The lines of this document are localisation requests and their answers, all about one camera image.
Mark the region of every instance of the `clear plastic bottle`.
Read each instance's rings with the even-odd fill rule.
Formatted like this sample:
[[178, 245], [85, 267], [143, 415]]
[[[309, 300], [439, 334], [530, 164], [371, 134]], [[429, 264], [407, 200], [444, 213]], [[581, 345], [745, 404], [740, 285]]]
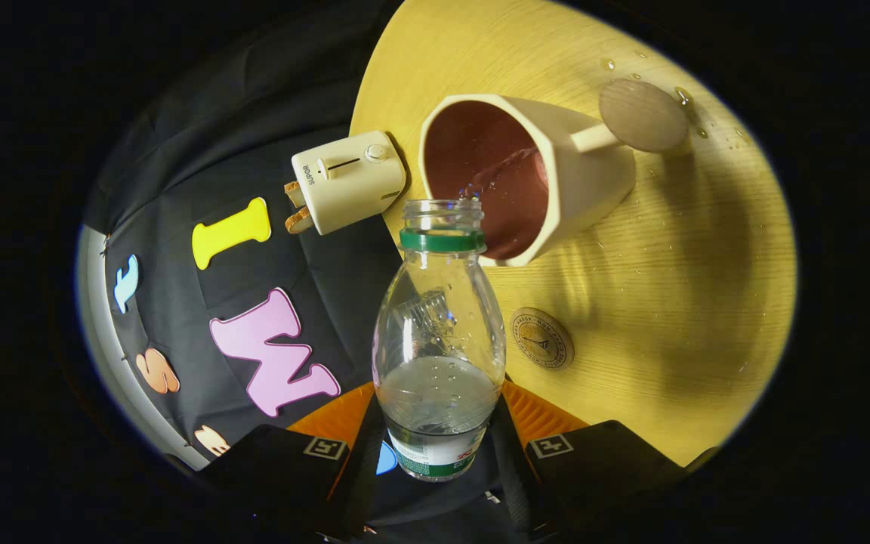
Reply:
[[505, 327], [479, 266], [477, 200], [409, 200], [405, 261], [375, 327], [373, 378], [398, 465], [444, 482], [472, 465], [505, 376]]

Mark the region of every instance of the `round wooden table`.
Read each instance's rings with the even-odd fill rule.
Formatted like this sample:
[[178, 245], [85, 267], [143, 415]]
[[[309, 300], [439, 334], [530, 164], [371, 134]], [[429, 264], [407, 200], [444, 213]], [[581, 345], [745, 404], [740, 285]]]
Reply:
[[618, 77], [692, 100], [693, 153], [635, 152], [631, 195], [594, 227], [521, 268], [486, 268], [507, 323], [525, 306], [556, 317], [575, 360], [552, 371], [507, 331], [511, 378], [587, 423], [617, 419], [675, 462], [717, 447], [773, 376], [794, 314], [787, 204], [746, 124], [662, 52], [542, 0], [406, 0], [369, 62], [351, 134], [387, 131], [424, 199], [421, 123], [446, 95], [496, 93], [600, 118]]

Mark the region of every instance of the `round wooden piece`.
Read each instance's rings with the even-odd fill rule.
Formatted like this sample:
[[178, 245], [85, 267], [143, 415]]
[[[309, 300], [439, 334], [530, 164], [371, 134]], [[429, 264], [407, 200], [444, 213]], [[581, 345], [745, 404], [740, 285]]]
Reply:
[[512, 314], [512, 338], [529, 360], [543, 368], [565, 369], [576, 355], [563, 325], [535, 308], [520, 308]]
[[686, 114], [670, 95], [646, 82], [617, 79], [600, 92], [600, 116], [619, 141], [662, 153], [686, 139]]

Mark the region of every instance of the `round coaster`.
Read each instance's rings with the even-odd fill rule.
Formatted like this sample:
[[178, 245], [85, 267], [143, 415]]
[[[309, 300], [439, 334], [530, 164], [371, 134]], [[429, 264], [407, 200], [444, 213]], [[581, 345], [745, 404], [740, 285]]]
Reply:
[[547, 369], [565, 369], [575, 355], [569, 332], [542, 310], [516, 310], [512, 314], [512, 337], [529, 360]]

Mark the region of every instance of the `black fabric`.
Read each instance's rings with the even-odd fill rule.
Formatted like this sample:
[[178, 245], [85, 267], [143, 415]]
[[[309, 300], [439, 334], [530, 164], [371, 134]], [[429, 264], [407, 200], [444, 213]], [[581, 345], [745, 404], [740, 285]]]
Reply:
[[111, 150], [84, 223], [116, 230], [166, 190], [245, 149], [325, 128], [346, 137], [360, 76], [398, 3], [287, 4], [277, 20], [206, 59]]
[[[107, 297], [125, 357], [156, 409], [208, 460], [214, 455], [193, 434], [201, 425], [235, 444], [258, 425], [287, 427], [332, 399], [316, 395], [266, 416], [245, 391], [258, 363], [221, 354], [208, 330], [212, 318], [238, 316], [271, 289], [284, 289], [301, 334], [270, 342], [311, 346], [297, 376], [324, 365], [342, 393], [372, 379], [374, 320], [401, 263], [390, 234], [380, 217], [325, 236], [287, 234], [283, 223], [294, 209], [283, 184], [293, 180], [292, 155], [348, 136], [370, 52], [365, 35], [380, 31], [377, 20], [387, 20], [395, 4], [348, 2], [290, 14], [214, 56], [138, 117], [97, 180], [84, 221], [110, 234]], [[310, 25], [314, 17], [323, 22], [319, 40], [299, 46], [291, 26]], [[325, 65], [332, 69], [311, 69]], [[198, 269], [193, 227], [217, 223], [257, 196], [267, 203], [270, 238], [235, 245]], [[131, 310], [121, 314], [113, 286], [130, 255], [139, 261], [140, 281], [128, 301]], [[146, 386], [134, 365], [146, 348], [166, 356], [179, 391], [160, 395]], [[403, 527], [460, 508], [480, 518], [486, 504], [504, 513], [504, 505], [484, 498], [486, 490], [501, 495], [490, 438], [472, 468], [453, 482], [420, 482], [400, 468], [378, 476], [369, 523]], [[507, 515], [480, 520], [480, 526], [515, 537]]]

